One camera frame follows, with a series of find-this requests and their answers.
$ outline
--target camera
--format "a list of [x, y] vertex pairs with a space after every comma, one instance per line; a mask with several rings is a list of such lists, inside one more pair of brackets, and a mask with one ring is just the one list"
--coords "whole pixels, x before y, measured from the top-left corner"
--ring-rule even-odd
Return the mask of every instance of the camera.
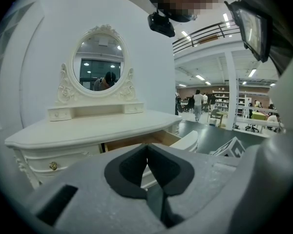
[[167, 37], [174, 37], [175, 31], [168, 17], [162, 17], [158, 12], [154, 12], [147, 18], [151, 30], [163, 34]]

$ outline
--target curved white wall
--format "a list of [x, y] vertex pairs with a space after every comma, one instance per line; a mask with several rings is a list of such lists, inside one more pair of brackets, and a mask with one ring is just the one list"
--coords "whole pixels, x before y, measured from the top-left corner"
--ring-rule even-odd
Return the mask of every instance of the curved white wall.
[[[11, 8], [34, 0], [19, 0]], [[110, 24], [124, 38], [134, 68], [137, 97], [148, 109], [174, 113], [175, 73], [169, 38], [151, 31], [147, 13], [128, 0], [38, 0], [44, 19], [22, 67], [21, 117], [24, 127], [54, 105], [60, 68], [84, 32]]]

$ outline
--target gold drawer knob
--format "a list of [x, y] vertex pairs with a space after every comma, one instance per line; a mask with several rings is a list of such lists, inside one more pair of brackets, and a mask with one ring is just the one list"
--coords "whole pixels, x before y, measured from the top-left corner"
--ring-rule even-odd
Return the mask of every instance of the gold drawer knob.
[[58, 167], [57, 167], [57, 164], [55, 163], [55, 162], [51, 162], [50, 164], [49, 164], [49, 167], [53, 170], [53, 171], [55, 171]]

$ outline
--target black foam lining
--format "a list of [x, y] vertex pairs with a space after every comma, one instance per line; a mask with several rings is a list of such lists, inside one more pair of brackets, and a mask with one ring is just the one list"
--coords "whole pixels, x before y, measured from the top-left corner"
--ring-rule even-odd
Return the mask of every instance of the black foam lining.
[[182, 194], [194, 178], [192, 165], [161, 148], [148, 145], [148, 166], [167, 196]]
[[140, 188], [146, 166], [147, 145], [143, 144], [110, 161], [105, 167], [104, 176], [119, 195], [147, 199], [146, 191]]

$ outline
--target table top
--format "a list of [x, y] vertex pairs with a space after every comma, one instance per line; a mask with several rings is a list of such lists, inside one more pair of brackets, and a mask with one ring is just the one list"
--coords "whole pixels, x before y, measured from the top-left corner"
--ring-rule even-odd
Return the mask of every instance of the table top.
[[181, 116], [145, 110], [137, 114], [77, 117], [64, 121], [39, 121], [5, 140], [12, 148], [44, 149], [103, 143], [153, 133], [178, 123]]
[[263, 113], [260, 113], [260, 112], [255, 112], [255, 111], [253, 111], [253, 112], [252, 112], [252, 114], [253, 114], [253, 115], [261, 115], [261, 116], [266, 116], [266, 115], [264, 115]]
[[217, 112], [218, 115], [228, 115], [228, 112]]
[[252, 119], [266, 120], [266, 115], [260, 112], [252, 112]]

